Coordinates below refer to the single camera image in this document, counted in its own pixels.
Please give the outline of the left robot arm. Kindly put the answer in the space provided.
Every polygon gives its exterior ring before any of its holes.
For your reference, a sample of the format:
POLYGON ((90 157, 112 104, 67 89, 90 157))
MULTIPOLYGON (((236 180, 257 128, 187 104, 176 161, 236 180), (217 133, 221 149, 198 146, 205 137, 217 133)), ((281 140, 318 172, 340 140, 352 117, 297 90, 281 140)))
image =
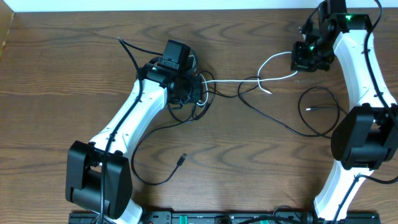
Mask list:
POLYGON ((144 131, 169 103, 182 107, 201 100, 193 49, 169 40, 164 52, 154 55, 144 66, 134 66, 132 92, 106 127, 68 150, 65 197, 95 212, 86 223, 139 223, 143 210, 131 198, 131 166, 144 131))

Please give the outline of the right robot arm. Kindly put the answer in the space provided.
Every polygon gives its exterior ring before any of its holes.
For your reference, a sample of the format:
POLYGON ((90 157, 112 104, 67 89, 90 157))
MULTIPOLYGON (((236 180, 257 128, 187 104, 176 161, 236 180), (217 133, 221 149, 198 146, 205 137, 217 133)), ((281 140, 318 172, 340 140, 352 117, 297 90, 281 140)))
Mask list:
POLYGON ((318 24, 307 19, 292 51, 291 70, 328 70, 338 60, 349 95, 349 112, 333 130, 333 167, 303 223, 338 223, 365 180, 397 150, 397 102, 389 92, 374 51, 376 23, 351 14, 344 1, 322 1, 318 24))

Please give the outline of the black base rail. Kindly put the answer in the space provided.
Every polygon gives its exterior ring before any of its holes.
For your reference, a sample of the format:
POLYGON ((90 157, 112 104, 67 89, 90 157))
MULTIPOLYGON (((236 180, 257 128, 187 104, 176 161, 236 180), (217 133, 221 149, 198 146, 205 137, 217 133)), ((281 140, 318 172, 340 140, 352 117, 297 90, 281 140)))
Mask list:
MULTIPOLYGON (((67 223, 97 223, 95 213, 70 213, 67 223)), ((252 223, 332 223, 317 220, 309 212, 288 212, 282 210, 274 213, 173 213, 167 211, 149 212, 138 223, 143 224, 215 224, 242 223, 247 220, 262 218, 252 223)), ((377 213, 349 213, 346 218, 336 223, 341 224, 380 224, 377 213)))

